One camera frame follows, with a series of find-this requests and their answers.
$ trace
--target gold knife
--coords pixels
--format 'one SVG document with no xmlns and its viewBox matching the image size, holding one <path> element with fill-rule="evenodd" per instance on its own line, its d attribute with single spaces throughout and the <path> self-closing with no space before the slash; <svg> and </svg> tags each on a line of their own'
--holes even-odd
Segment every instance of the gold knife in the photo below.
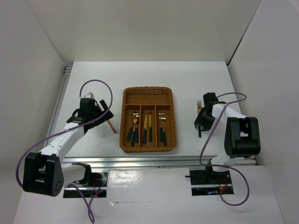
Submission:
<svg viewBox="0 0 299 224">
<path fill-rule="evenodd" d="M 148 114 L 144 116 L 144 136 L 143 136 L 143 143 L 146 143 L 146 135 L 147 135 L 147 128 L 148 128 Z"/>
<path fill-rule="evenodd" d="M 149 111 L 149 141 L 153 140 L 153 130 L 151 129 L 151 111 Z"/>
</svg>

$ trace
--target purple cable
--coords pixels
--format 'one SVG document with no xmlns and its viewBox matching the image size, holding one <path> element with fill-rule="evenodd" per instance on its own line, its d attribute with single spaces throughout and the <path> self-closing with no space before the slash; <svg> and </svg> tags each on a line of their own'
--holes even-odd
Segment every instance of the purple cable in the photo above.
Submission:
<svg viewBox="0 0 299 224">
<path fill-rule="evenodd" d="M 220 191 L 220 198 L 222 199 L 222 201 L 223 201 L 225 204 L 228 204 L 228 205 L 230 205 L 230 206 L 239 206 L 239 205 L 244 204 L 244 203 L 248 200 L 248 198 L 249 198 L 249 193 L 250 193 L 250 190 L 249 190 L 249 184 L 248 184 L 248 182 L 247 182 L 245 176 L 244 176 L 239 170 L 237 170 L 236 168 L 229 167 L 229 166 L 225 166 L 225 165 L 204 164 L 204 163 L 202 163 L 202 161 L 201 161 L 201 160 L 202 160 L 202 156 L 203 156 L 203 154 L 204 154 L 204 152 L 205 152 L 205 149 L 206 149 L 206 147 L 207 147 L 207 145 L 208 145 L 208 143 L 209 143 L 209 141 L 210 141 L 212 135 L 214 134 L 214 132 L 215 132 L 215 130 L 216 130 L 216 128 L 217 128 L 217 126 L 218 126 L 218 124 L 219 124 L 219 122 L 220 122 L 220 119 L 221 119 L 221 117 L 223 116 L 224 111 L 225 111 L 225 109 L 227 108 L 227 106 L 230 105 L 230 104 L 238 103 L 238 102 L 241 102 L 241 101 L 244 101 L 244 100 L 247 99 L 247 96 L 246 96 L 245 94 L 243 94 L 243 93 L 239 93 L 239 92 L 229 92 L 229 93 L 225 93 L 225 94 L 219 95 L 219 96 L 217 96 L 217 97 L 222 97 L 222 96 L 226 96 L 226 95 L 229 95 L 229 94 L 241 95 L 241 96 L 244 96 L 244 98 L 243 98 L 243 99 L 240 99 L 240 100 L 236 100 L 236 101 L 229 102 L 229 103 L 227 103 L 227 104 L 223 107 L 223 110 L 221 111 L 221 113 L 220 113 L 220 115 L 219 115 L 219 118 L 216 120 L 216 123 L 215 123 L 214 127 L 212 128 L 212 130 L 211 130 L 211 132 L 210 132 L 210 134 L 209 134 L 209 136 L 208 136 L 208 138 L 207 138 L 207 140 L 206 140 L 206 142 L 205 142 L 205 144 L 204 144 L 204 146 L 203 146 L 203 148 L 202 148 L 202 150 L 201 150 L 201 152 L 200 152 L 200 155 L 199 155 L 199 163 L 200 163 L 200 165 L 202 165 L 202 166 L 204 166 L 204 167 L 224 167 L 224 168 L 232 169 L 232 170 L 238 172 L 238 173 L 241 175 L 241 177 L 244 179 L 244 181 L 245 181 L 245 183 L 246 183 L 246 187 L 247 187 L 247 195 L 246 195 L 246 198 L 245 198 L 242 202 L 240 202 L 240 203 L 238 203 L 238 204 L 231 204 L 231 203 L 225 201 L 224 198 L 222 197 L 222 193 L 223 193 L 223 191 L 224 191 L 226 188 L 223 188 L 223 189 Z"/>
<path fill-rule="evenodd" d="M 69 186 L 74 187 L 74 188 L 77 190 L 77 192 L 80 194 L 80 196 L 83 198 L 83 201 L 84 201 L 84 203 L 85 203 L 86 206 L 87 206 L 88 217 L 89 217 L 91 223 L 94 224 L 94 222 L 95 222 L 95 220 L 94 220 L 94 215 L 93 215 L 93 211 L 92 211 L 92 209 L 91 209 L 90 206 L 91 206 L 91 204 L 92 204 L 93 199 L 94 199 L 99 193 L 103 192 L 104 190 L 99 190 L 96 194 L 94 194 L 93 197 L 90 199 L 90 201 L 89 201 L 89 203 L 88 203 L 87 200 L 86 200 L 86 198 L 84 197 L 82 191 L 81 191 L 76 185 L 70 183 Z"/>
<path fill-rule="evenodd" d="M 92 80 L 89 80 L 89 81 L 87 81 L 86 83 L 84 83 L 84 84 L 82 85 L 81 89 L 80 89 L 79 97 L 81 98 L 81 93 L 82 93 L 82 89 L 83 89 L 83 87 L 84 87 L 87 83 L 90 83 L 90 82 L 100 82 L 100 83 L 103 83 L 105 86 L 107 86 L 107 88 L 109 89 L 110 94 L 111 94 L 111 101 L 110 101 L 110 105 L 109 105 L 108 109 L 107 109 L 101 116 L 99 116 L 99 117 L 96 118 L 96 119 L 93 119 L 93 120 L 91 120 L 91 121 L 89 121 L 89 122 L 87 122 L 87 123 L 85 123 L 85 124 L 78 125 L 78 126 L 69 128 L 68 130 L 64 130 L 64 131 L 62 131 L 62 132 L 56 133 L 56 134 L 54 134 L 54 135 L 51 135 L 51 136 L 49 136 L 49 137 L 47 137 L 47 138 L 45 138 L 45 139 L 43 139 L 43 140 L 40 140 L 39 142 L 37 142 L 37 143 L 35 143 L 33 146 L 31 146 L 29 149 L 27 149 L 27 150 L 23 153 L 23 155 L 20 157 L 20 159 L 19 159 L 19 161 L 18 161 L 18 163 L 17 163 L 16 170 L 15 170 L 15 177 L 16 177 L 16 180 L 17 180 L 17 182 L 18 182 L 18 184 L 19 184 L 19 186 L 20 186 L 21 188 L 23 188 L 23 184 L 21 183 L 20 178 L 19 178 L 20 164 L 21 164 L 22 160 L 24 159 L 24 157 L 27 155 L 27 153 L 28 153 L 29 151 L 31 151 L 34 147 L 38 146 L 39 144 L 41 144 L 42 142 L 44 142 L 44 141 L 46 141 L 46 140 L 48 140 L 48 139 L 54 138 L 54 137 L 56 137 L 56 136 L 59 136 L 59 135 L 64 134 L 64 133 L 67 133 L 67 132 L 69 132 L 69 131 L 71 131 L 71 130 L 74 130 L 74 129 L 76 129 L 76 128 L 79 128 L 79 127 L 82 127 L 82 126 L 91 124 L 91 123 L 93 123 L 93 122 L 95 122 L 95 121 L 101 119 L 101 118 L 104 117 L 104 116 L 108 113 L 108 111 L 110 110 L 110 108 L 111 108 L 111 106 L 112 106 L 112 101 L 113 101 L 112 90 L 111 90 L 111 88 L 109 87 L 109 85 L 108 85 L 107 83 L 105 83 L 105 82 L 103 82 L 103 81 L 101 81 L 101 80 L 98 80 L 98 79 L 92 79 Z"/>
</svg>

